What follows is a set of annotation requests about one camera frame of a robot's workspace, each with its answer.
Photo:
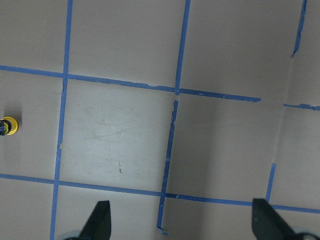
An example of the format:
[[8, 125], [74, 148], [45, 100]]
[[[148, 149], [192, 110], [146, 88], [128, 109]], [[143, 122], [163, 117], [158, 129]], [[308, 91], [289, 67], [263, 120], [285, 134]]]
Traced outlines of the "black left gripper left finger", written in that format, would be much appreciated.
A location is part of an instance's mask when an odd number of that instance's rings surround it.
[[80, 240], [109, 240], [111, 237], [111, 206], [108, 200], [98, 201], [79, 234]]

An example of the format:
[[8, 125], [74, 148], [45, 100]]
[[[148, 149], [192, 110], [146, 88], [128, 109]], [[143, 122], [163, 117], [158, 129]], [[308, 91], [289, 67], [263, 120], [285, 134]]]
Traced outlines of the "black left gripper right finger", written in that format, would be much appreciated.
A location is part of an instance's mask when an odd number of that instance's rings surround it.
[[252, 200], [251, 229], [257, 240], [318, 240], [307, 231], [296, 232], [264, 198]]

